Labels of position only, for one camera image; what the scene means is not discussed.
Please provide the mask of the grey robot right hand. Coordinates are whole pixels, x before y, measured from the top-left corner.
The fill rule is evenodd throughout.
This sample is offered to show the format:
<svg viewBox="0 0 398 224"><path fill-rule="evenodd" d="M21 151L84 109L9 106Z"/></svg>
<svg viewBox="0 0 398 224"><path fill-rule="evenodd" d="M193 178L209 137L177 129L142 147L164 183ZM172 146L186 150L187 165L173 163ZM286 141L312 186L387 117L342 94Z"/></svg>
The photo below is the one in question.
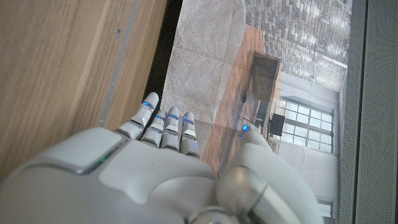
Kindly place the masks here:
<svg viewBox="0 0 398 224"><path fill-rule="evenodd" d="M307 183L252 124L221 175L200 159L191 112L150 93L110 131L70 136L1 183L2 223L323 223Z"/></svg>

